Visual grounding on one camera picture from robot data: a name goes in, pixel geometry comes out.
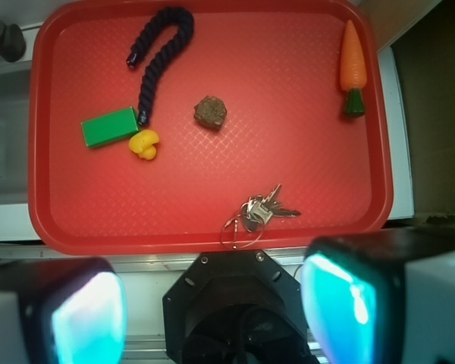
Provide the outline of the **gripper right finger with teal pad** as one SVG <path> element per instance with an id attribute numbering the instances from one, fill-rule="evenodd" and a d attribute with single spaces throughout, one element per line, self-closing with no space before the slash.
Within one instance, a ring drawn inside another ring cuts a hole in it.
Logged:
<path id="1" fill-rule="evenodd" d="M 329 362 L 455 363 L 455 229 L 317 238 L 300 283 Z"/>

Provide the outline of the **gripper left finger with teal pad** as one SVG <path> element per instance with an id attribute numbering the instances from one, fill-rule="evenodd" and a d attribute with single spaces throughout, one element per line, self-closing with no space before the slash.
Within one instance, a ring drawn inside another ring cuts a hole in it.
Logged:
<path id="1" fill-rule="evenodd" d="M 0 265 L 0 363 L 118 363 L 122 280 L 102 258 Z"/>

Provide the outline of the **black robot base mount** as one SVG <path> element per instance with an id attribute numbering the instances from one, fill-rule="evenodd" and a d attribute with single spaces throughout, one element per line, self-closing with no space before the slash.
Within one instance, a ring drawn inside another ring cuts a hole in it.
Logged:
<path id="1" fill-rule="evenodd" d="M 300 283 L 262 251 L 203 253 L 162 298 L 175 363 L 317 363 Z"/>

